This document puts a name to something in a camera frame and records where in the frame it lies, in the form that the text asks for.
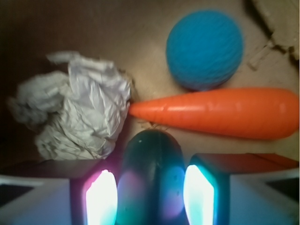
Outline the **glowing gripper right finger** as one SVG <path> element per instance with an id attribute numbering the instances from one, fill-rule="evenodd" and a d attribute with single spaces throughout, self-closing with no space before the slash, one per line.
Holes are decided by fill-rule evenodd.
<path id="1" fill-rule="evenodd" d="M 191 225 L 297 225 L 300 164 L 274 153 L 194 154 L 184 180 Z"/>

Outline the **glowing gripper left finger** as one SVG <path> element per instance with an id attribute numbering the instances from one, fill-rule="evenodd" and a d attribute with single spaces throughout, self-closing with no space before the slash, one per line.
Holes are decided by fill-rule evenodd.
<path id="1" fill-rule="evenodd" d="M 28 161 L 0 171 L 3 225 L 113 225 L 117 184 L 105 160 Z"/>

